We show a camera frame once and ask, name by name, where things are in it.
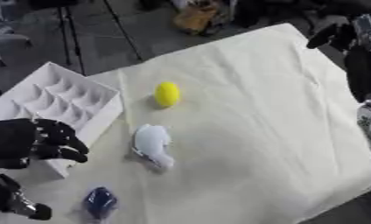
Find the yellow ball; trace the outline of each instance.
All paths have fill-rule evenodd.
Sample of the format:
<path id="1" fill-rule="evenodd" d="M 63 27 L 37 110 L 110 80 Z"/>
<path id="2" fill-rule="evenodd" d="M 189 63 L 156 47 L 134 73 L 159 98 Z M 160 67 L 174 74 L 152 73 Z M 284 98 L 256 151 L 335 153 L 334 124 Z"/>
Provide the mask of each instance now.
<path id="1" fill-rule="evenodd" d="M 162 82 L 156 87 L 154 98 L 162 107 L 173 106 L 180 100 L 179 88 L 172 82 Z"/>

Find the tripod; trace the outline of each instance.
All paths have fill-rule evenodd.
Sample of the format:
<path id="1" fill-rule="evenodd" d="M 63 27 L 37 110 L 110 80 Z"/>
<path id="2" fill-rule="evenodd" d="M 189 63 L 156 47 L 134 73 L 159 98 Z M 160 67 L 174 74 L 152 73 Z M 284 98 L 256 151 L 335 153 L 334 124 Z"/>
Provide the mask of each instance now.
<path id="1" fill-rule="evenodd" d="M 102 1 L 104 2 L 105 7 L 107 8 L 108 12 L 111 14 L 113 20 L 115 21 L 115 24 L 116 24 L 117 28 L 120 30 L 121 34 L 126 38 L 127 42 L 129 43 L 129 46 L 133 50 L 136 57 L 139 60 L 142 60 L 143 58 L 142 58 L 141 54 L 137 50 L 137 47 L 135 46 L 134 42 L 132 41 L 132 39 L 130 38 L 128 33 L 124 30 L 124 28 L 123 28 L 123 26 L 120 22 L 119 17 L 117 16 L 117 14 L 112 9 L 112 6 L 108 2 L 108 0 L 102 0 Z M 72 15 L 72 12 L 70 11 L 69 5 L 57 7 L 58 17 L 59 17 L 59 21 L 60 21 L 60 29 L 61 29 L 61 33 L 62 33 L 64 48 L 65 48 L 66 64 L 70 66 L 72 63 L 71 63 L 71 60 L 70 60 L 70 52 L 68 51 L 68 41 L 67 41 L 67 35 L 66 35 L 66 21 L 63 18 L 63 10 L 66 13 L 66 20 L 68 21 L 69 26 L 70 26 L 70 32 L 71 32 L 71 36 L 73 38 L 73 43 L 74 43 L 74 52 L 75 52 L 75 55 L 78 57 L 78 61 L 79 61 L 79 64 L 80 64 L 80 72 L 83 75 L 86 75 L 85 66 L 84 66 L 83 57 L 82 57 L 82 52 L 81 52 L 80 41 L 78 40 L 78 35 L 76 33 L 76 30 L 75 30 L 73 15 Z"/>

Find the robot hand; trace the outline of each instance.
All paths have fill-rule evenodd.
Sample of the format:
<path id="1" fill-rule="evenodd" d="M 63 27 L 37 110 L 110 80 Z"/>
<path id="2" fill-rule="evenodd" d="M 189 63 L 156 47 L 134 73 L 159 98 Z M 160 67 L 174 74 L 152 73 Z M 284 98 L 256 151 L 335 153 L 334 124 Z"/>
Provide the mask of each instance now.
<path id="1" fill-rule="evenodd" d="M 347 24 L 331 24 L 307 45 L 315 48 L 328 44 L 345 54 L 345 67 L 350 90 L 357 102 L 371 95 L 371 5 L 360 1 L 331 2 L 320 12 L 340 15 Z"/>
<path id="2" fill-rule="evenodd" d="M 0 168 L 23 169 L 31 159 L 64 158 L 85 163 L 88 148 L 63 122 L 45 119 L 0 121 Z M 15 180 L 0 174 L 0 211 L 49 220 L 50 207 L 24 197 Z"/>
<path id="3" fill-rule="evenodd" d="M 316 34 L 309 48 L 328 44 L 343 52 L 350 90 L 362 105 L 357 123 L 362 128 L 371 148 L 371 5 L 347 0 L 328 4 L 325 14 L 345 16 L 348 24 L 332 24 Z"/>

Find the tripod leg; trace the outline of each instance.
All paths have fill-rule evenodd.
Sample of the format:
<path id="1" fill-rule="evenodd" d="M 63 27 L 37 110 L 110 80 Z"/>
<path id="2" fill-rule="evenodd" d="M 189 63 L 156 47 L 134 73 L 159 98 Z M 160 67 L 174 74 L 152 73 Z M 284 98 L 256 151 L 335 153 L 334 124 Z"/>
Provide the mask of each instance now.
<path id="1" fill-rule="evenodd" d="M 70 60 L 70 52 L 68 51 L 65 20 L 63 18 L 63 13 L 62 13 L 60 7 L 57 8 L 57 11 L 58 11 L 58 17 L 59 17 L 59 21 L 60 21 L 60 29 L 61 29 L 61 35 L 62 35 L 62 38 L 63 38 L 63 45 L 65 47 L 66 64 L 68 66 L 70 66 L 71 65 L 71 60 Z"/>
<path id="2" fill-rule="evenodd" d="M 139 60 L 143 60 L 141 54 L 137 50 L 137 47 L 135 46 L 134 42 L 132 41 L 130 36 L 127 34 L 127 32 L 124 30 L 122 24 L 120 23 L 119 17 L 113 11 L 112 6 L 110 6 L 110 3 L 108 2 L 108 0 L 102 0 L 102 1 L 104 2 L 105 6 L 107 7 L 107 10 L 109 11 L 109 13 L 112 15 L 112 18 L 115 20 L 115 23 L 116 23 L 117 27 L 119 28 L 119 30 L 122 32 L 122 35 L 127 39 L 127 42 L 129 42 L 129 45 L 131 46 L 131 48 L 134 51 L 137 58 Z"/>
<path id="3" fill-rule="evenodd" d="M 73 36 L 73 42 L 75 44 L 74 51 L 75 51 L 75 54 L 78 57 L 78 61 L 80 62 L 80 72 L 83 75 L 86 75 L 85 67 L 83 65 L 82 54 L 81 54 L 80 41 L 78 40 L 77 32 L 75 31 L 74 19 L 73 19 L 73 16 L 71 15 L 70 8 L 68 6 L 66 6 L 65 9 L 66 9 L 66 16 L 68 18 L 68 22 L 70 23 L 71 35 Z"/>

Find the white plush toy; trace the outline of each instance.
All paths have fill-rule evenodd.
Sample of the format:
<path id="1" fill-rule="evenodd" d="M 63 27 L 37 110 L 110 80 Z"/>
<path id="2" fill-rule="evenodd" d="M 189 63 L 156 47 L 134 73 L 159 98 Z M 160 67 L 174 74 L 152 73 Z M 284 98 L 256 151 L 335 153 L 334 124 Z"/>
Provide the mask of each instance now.
<path id="1" fill-rule="evenodd" d="M 170 142 L 165 127 L 145 124 L 134 134 L 133 151 L 158 167 L 169 169 L 173 167 L 174 159 L 166 154 L 165 146 Z"/>

